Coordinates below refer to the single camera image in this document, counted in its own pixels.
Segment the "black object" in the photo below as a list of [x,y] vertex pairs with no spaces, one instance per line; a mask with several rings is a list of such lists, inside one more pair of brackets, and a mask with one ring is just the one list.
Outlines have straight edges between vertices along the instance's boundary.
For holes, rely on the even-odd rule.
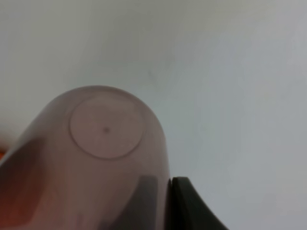
[[210,211],[187,177],[172,180],[172,229],[228,230]]

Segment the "small dot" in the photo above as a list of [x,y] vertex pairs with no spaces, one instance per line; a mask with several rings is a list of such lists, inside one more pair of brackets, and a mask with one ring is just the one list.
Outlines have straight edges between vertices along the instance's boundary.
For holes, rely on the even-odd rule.
[[104,133],[109,133],[111,130],[109,127],[104,127]]

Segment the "white wall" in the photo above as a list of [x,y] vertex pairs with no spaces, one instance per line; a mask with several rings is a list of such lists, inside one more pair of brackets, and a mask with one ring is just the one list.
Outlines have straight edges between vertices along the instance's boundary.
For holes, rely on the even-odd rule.
[[306,22],[304,0],[0,0],[0,133],[119,87],[230,229],[307,229]]

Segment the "gray surface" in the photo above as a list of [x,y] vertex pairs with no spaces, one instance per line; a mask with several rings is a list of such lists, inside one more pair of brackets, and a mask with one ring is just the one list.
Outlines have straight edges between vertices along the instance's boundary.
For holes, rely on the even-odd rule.
[[236,230],[306,229],[307,2],[0,0],[0,133],[84,85],[144,100]]

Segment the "white background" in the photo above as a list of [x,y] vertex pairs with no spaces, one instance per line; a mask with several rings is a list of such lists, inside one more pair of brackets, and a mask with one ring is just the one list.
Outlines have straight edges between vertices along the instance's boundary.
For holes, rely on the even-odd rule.
[[0,134],[111,85],[231,230],[307,229],[307,1],[0,0]]

